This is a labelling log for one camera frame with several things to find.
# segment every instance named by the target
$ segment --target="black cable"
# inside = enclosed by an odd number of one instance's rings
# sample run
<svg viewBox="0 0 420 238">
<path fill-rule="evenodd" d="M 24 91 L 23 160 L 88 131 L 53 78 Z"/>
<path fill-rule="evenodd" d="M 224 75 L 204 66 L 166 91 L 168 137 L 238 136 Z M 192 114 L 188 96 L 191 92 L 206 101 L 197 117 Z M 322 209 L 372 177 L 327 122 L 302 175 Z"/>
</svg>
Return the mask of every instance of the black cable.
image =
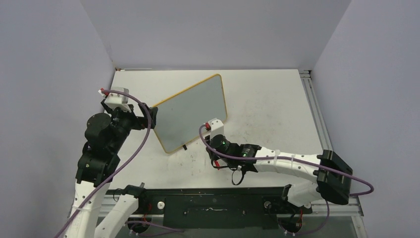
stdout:
<svg viewBox="0 0 420 238">
<path fill-rule="evenodd" d="M 214 166 L 213 163 L 214 163 L 214 160 L 211 160 L 211 166 L 213 166 L 213 168 L 215 168 L 215 169 L 229 168 L 229 166 Z"/>
<path fill-rule="evenodd" d="M 268 210 L 268 215 L 270 216 L 270 218 L 271 219 L 273 219 L 273 217 L 272 217 L 272 214 L 271 214 L 271 211 L 270 211 L 270 209 L 271 209 L 271 207 L 272 207 L 272 205 L 277 205 L 278 207 L 281 207 L 280 206 L 280 204 L 278 204 L 278 203 L 270 203 L 268 206 L 267 206 L 267 210 Z M 293 209 L 292 207 L 290 207 L 290 206 L 284 206 L 284 207 L 286 207 L 286 208 L 290 208 L 290 210 L 292 211 L 292 215 L 290 216 L 290 218 L 289 218 L 289 221 L 288 221 L 288 223 L 290 223 L 290 222 L 292 222 L 292 220 L 293 220 L 293 218 L 296 216 L 296 210 L 295 209 Z"/>
<path fill-rule="evenodd" d="M 114 192 L 112 192 L 112 198 L 114 199 L 115 202 L 118 202 L 118 200 L 115 199 L 115 194 L 117 193 L 117 191 L 122 191 L 122 188 L 117 188 L 116 190 L 114 190 Z"/>
<path fill-rule="evenodd" d="M 236 171 L 237 171 L 237 170 L 233 170 L 233 172 L 232 172 L 232 184 L 233 184 L 233 185 L 235 185 L 235 186 L 240 185 L 240 184 L 242 183 L 242 181 L 244 180 L 245 174 L 246 174 L 246 171 L 241 170 L 241 172 L 242 172 L 242 177 L 241 177 L 241 180 L 239 180 L 239 182 L 238 182 L 238 183 L 235 183 L 235 182 L 233 181 L 233 174 L 234 174 Z"/>
<path fill-rule="evenodd" d="M 272 207 L 272 205 L 271 204 L 269 204 L 268 206 L 267 206 L 267 210 L 268 210 L 268 216 L 274 221 L 274 222 L 276 222 L 276 223 L 278 223 L 278 219 L 277 219 L 277 215 L 276 214 L 274 214 L 274 216 L 275 216 L 275 218 L 273 218 L 273 214 L 271 214 L 271 211 L 270 211 L 270 209 L 271 209 L 271 207 Z"/>
</svg>

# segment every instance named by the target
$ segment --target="red connector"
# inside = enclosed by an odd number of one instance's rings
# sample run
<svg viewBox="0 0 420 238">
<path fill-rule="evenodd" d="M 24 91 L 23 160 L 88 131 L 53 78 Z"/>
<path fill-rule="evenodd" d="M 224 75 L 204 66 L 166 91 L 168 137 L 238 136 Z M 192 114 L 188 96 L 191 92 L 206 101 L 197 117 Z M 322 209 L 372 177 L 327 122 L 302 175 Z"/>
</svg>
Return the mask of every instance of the red connector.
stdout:
<svg viewBox="0 0 420 238">
<path fill-rule="evenodd" d="M 220 167 L 220 164 L 219 164 L 219 162 L 218 161 L 215 161 L 214 162 L 214 164 L 217 166 L 217 167 Z"/>
<path fill-rule="evenodd" d="M 104 88 L 101 88 L 101 92 L 104 90 Z M 105 94 L 105 96 L 108 96 L 109 95 L 109 93 L 103 93 L 103 94 Z"/>
<path fill-rule="evenodd" d="M 210 126 L 210 124 L 208 122 L 206 122 L 206 130 L 207 131 L 211 130 L 211 126 Z"/>
</svg>

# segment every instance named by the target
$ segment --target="yellow frame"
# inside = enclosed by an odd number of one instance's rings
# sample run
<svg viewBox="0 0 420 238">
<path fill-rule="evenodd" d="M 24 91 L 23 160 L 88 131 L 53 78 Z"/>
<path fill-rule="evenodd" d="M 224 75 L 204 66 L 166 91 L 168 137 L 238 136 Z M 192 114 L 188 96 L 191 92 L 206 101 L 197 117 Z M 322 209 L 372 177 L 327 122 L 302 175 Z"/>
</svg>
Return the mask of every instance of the yellow frame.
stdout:
<svg viewBox="0 0 420 238">
<path fill-rule="evenodd" d="M 227 120 L 227 106 L 226 106 L 226 98 L 225 98 L 225 96 L 224 96 L 224 88 L 223 88 L 223 80 L 222 80 L 222 76 L 220 75 L 220 74 L 214 74 L 214 75 L 212 75 L 212 76 L 210 76 L 210 77 L 208 77 L 208 78 L 206 78 L 206 79 L 203 79 L 203 80 L 201 80 L 200 82 L 198 82 L 198 83 L 196 83 L 196 84 L 193 84 L 192 86 L 190 86 L 190 87 L 188 87 L 188 88 L 186 88 L 186 89 L 184 89 L 184 90 L 182 90 L 181 92 L 179 92 L 179 93 L 176 93 L 176 94 L 174 94 L 174 95 L 172 95 L 172 96 L 170 96 L 169 98 L 167 98 L 167 99 L 164 99 L 164 100 L 162 100 L 162 101 L 160 101 L 159 103 L 157 103 L 157 104 L 155 104 L 155 105 L 153 105 L 153 107 L 157 107 L 157 106 L 159 106 L 160 104 L 162 104 L 162 103 L 164 103 L 164 102 L 166 102 L 166 101 L 168 101 L 168 100 L 170 100 L 170 99 L 172 99 L 172 98 L 174 98 L 174 97 L 176 97 L 176 96 L 178 96 L 178 95 L 180 95 L 181 93 L 183 93 L 183 92 L 185 92 L 185 91 L 188 91 L 188 90 L 190 90 L 190 89 L 192 89 L 192 88 L 194 88 L 195 86 L 197 86 L 197 85 L 199 85 L 199 84 L 201 84 L 201 83 L 204 83 L 204 82 L 206 82 L 207 80 L 209 80 L 209 79 L 211 79 L 211 78 L 213 78 L 213 77 L 215 77 L 215 76 L 217 76 L 217 75 L 219 75 L 220 76 L 220 83 L 221 83 L 221 85 L 222 85 L 222 93 L 223 93 L 223 101 L 224 101 L 224 110 L 225 110 L 225 112 L 226 112 L 226 119 L 223 121 L 223 122 L 225 122 L 226 120 Z M 174 149 L 173 151 L 166 151 L 165 150 L 165 147 L 163 146 L 163 144 L 162 144 L 162 141 L 160 140 L 160 138 L 159 138 L 159 136 L 158 136 L 158 134 L 156 133 L 156 131 L 155 130 L 153 130 L 154 132 L 155 132 L 155 135 L 156 135 L 156 137 L 157 137 L 157 139 L 158 139 L 158 141 L 159 141 L 159 143 L 160 143 L 160 145 L 162 146 L 162 148 L 163 148 L 163 150 L 165 151 L 165 153 L 166 154 L 171 154 L 171 153 L 173 153 L 173 152 L 175 152 L 175 151 L 177 151 L 177 150 L 179 150 L 182 146 L 180 146 L 180 147 L 177 147 L 176 149 Z M 187 143 L 185 143 L 185 145 L 186 144 L 189 144 L 189 143 L 191 143 L 192 141 L 194 141 L 195 139 L 197 139 L 199 137 L 199 135 L 197 136 L 197 137 L 194 137 L 192 140 L 190 140 L 190 141 L 188 141 Z"/>
</svg>

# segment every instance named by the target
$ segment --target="red wire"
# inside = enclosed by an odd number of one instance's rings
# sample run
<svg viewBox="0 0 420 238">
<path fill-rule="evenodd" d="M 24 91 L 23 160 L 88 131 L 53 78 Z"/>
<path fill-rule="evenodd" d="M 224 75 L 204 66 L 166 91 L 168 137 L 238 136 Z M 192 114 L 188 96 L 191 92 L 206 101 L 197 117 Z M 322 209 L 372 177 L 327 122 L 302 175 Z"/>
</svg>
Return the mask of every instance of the red wire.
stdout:
<svg viewBox="0 0 420 238">
<path fill-rule="evenodd" d="M 303 209 L 301 209 L 301 216 L 299 217 L 299 219 L 296 223 L 298 223 L 300 220 L 302 220 L 302 217 L 303 217 Z"/>
<path fill-rule="evenodd" d="M 148 209 L 149 211 L 151 211 L 151 210 L 152 210 L 152 204 L 151 204 L 151 203 L 149 203 L 149 204 L 147 205 L 147 209 Z M 144 215 L 143 215 L 143 221 L 145 221 L 145 222 L 147 222 L 147 220 L 146 220 L 146 216 L 147 216 L 147 212 L 145 212 L 145 213 L 144 213 Z"/>
</svg>

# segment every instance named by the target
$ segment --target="white table surface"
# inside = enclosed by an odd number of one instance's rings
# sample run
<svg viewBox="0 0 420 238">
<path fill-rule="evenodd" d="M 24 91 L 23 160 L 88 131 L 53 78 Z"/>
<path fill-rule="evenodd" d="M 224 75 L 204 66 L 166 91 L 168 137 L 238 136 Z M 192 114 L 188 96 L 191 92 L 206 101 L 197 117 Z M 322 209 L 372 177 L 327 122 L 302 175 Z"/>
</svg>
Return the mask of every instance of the white table surface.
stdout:
<svg viewBox="0 0 420 238">
<path fill-rule="evenodd" d="M 112 86 L 128 88 L 131 95 L 152 106 L 216 73 L 223 80 L 228 112 L 224 132 L 229 141 L 290 153 L 322 153 L 299 72 L 295 69 L 118 71 Z M 135 113 L 141 115 L 137 106 Z M 118 153 L 119 165 L 137 149 L 145 134 L 146 130 L 131 131 Z M 187 147 L 188 150 L 166 154 L 151 131 L 144 148 L 117 174 L 110 189 L 141 182 L 146 188 L 234 187 L 232 172 L 218 171 L 211 166 L 200 139 Z M 236 182 L 239 178 L 240 173 L 235 173 Z M 248 172 L 239 186 L 284 186 L 298 181 L 299 178 L 277 173 Z"/>
</svg>

